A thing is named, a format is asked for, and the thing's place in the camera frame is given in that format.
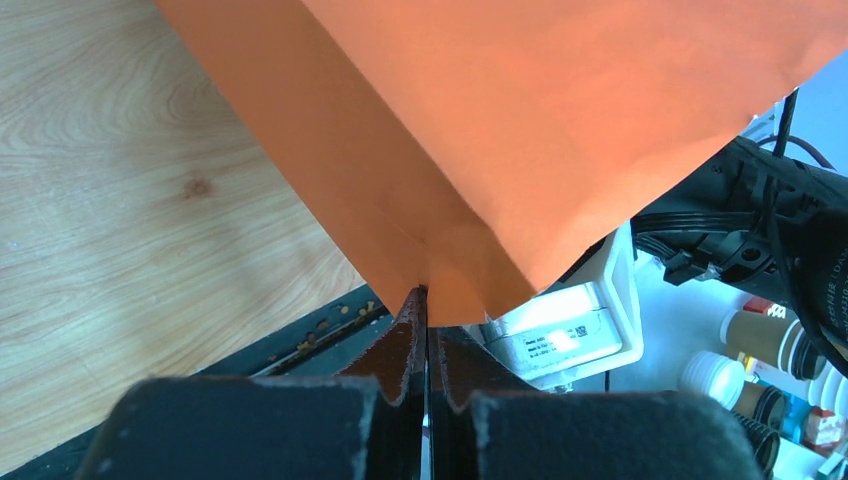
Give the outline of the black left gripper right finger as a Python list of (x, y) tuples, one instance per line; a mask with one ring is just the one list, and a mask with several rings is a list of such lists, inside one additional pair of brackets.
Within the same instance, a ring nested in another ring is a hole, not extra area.
[(692, 394), (551, 394), (464, 329), (428, 337), (437, 479), (760, 479), (739, 422)]

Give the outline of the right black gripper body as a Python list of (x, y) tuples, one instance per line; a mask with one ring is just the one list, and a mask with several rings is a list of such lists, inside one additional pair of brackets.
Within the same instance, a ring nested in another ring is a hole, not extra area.
[(713, 275), (799, 315), (847, 371), (847, 178), (737, 137), (631, 220), (680, 285)]

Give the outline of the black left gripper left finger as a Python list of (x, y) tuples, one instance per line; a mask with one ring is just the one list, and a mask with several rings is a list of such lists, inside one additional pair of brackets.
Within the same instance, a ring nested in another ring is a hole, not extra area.
[(416, 479), (427, 291), (330, 376), (165, 377), (132, 386), (81, 479)]

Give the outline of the orange paper bag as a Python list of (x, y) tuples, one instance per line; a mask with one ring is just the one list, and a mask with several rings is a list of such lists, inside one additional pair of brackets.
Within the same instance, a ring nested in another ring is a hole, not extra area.
[(392, 311), (498, 316), (847, 46), (843, 1), (161, 1)]

